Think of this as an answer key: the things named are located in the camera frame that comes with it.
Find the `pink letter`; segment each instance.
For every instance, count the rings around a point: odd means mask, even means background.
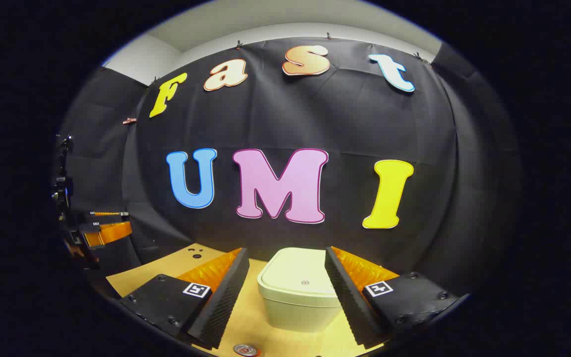
[[[233,154],[239,165],[242,186],[242,204],[237,214],[246,218],[259,218],[263,211],[257,206],[261,198],[270,218],[279,216],[292,194],[290,209],[285,212],[288,221],[315,224],[325,220],[320,211],[321,169],[329,155],[319,149],[299,149],[288,161],[281,178],[277,178],[266,156],[258,149],[244,149]]]

